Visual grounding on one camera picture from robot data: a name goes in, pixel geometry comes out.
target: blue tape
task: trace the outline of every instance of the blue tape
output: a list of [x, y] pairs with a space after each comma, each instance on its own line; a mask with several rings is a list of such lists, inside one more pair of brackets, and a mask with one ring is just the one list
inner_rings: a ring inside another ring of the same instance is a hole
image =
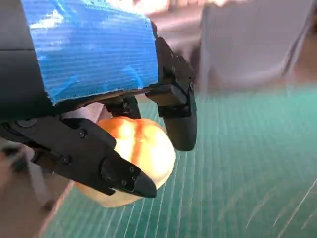
[[68, 99], [158, 82], [151, 22], [104, 0], [22, 0], [44, 90]]

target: screw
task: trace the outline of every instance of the screw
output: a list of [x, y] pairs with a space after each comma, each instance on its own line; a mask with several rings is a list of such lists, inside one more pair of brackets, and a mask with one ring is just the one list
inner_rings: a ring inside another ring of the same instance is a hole
[[80, 138], [85, 138], [87, 136], [87, 131], [85, 129], [82, 129], [79, 133]]
[[71, 163], [71, 157], [70, 156], [63, 157], [62, 162], [64, 165], [69, 165]]

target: blue duct tape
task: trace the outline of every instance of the blue duct tape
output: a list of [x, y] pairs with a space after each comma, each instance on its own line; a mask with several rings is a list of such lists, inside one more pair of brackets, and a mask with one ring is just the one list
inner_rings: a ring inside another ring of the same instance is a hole
[[22, 0], [44, 90], [68, 99], [158, 82], [151, 22], [103, 0]]

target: gray cloth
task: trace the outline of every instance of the gray cloth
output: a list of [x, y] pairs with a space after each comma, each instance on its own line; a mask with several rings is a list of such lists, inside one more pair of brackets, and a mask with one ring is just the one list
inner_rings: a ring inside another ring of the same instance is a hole
[[252, 0], [205, 6], [200, 80], [254, 85], [292, 70], [314, 0]]

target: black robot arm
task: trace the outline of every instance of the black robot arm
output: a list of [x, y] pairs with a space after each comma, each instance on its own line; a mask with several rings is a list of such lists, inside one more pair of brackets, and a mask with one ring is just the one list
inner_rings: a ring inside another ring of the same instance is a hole
[[158, 60], [156, 84], [143, 89], [65, 100], [56, 105], [45, 94], [31, 46], [27, 50], [0, 51], [0, 60], [5, 62], [0, 67], [3, 85], [0, 87], [0, 136], [33, 148], [34, 163], [102, 193], [112, 195], [116, 189], [154, 198], [156, 187], [153, 181], [139, 167], [115, 152], [115, 138], [87, 119], [64, 119], [61, 116], [92, 102], [100, 102], [114, 117], [137, 119], [141, 115], [134, 96], [145, 94], [157, 104], [174, 147], [180, 151], [192, 150], [197, 133], [194, 74], [185, 59], [176, 55], [157, 35], [153, 23], [152, 30]]

